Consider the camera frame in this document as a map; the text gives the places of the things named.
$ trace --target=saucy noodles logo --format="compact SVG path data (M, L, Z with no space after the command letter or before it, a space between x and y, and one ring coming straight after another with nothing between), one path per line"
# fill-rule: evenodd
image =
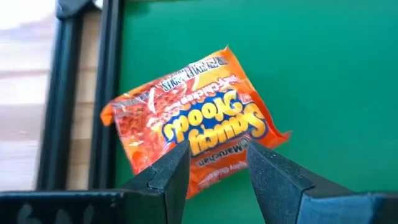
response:
M168 142L189 139L195 157L246 133L253 139L264 137L268 126L256 104L243 104L236 90L228 90L181 110L163 125L162 132Z

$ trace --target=green board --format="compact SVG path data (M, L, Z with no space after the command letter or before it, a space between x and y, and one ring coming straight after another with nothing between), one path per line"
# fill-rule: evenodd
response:
M127 2L119 93L226 45L293 131L279 153L353 190L398 190L398 1ZM188 200L183 222L264 223L248 172Z

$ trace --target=black metal frame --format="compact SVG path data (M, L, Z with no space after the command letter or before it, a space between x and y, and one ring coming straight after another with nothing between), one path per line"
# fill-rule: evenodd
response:
M37 176L39 190L65 189L82 25L80 13L58 20Z
M102 8L89 189L108 189L114 184L116 131L114 126L102 125L100 114L117 93L123 2L104 0ZM57 37L42 133L37 190L66 189L83 17L92 8L90 0L59 0L57 3Z
M117 94L123 2L123 0L104 0L103 3L91 139L89 189L114 187L116 130L114 125L104 126L100 114L104 106Z

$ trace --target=maruchan saucy noodles package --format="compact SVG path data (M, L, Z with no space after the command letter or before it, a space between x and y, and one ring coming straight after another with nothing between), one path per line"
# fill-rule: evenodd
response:
M189 139L187 198L246 168L250 139L274 148L289 138L229 48L117 97L101 118L116 123L135 174Z

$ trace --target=wooden surface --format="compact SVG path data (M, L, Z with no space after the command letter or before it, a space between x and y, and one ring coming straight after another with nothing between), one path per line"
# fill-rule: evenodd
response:
M56 19L48 0L34 2L42 2L35 14L14 16L10 22L0 16L0 190L35 187ZM100 14L93 12L84 23L70 189L87 185L99 33Z

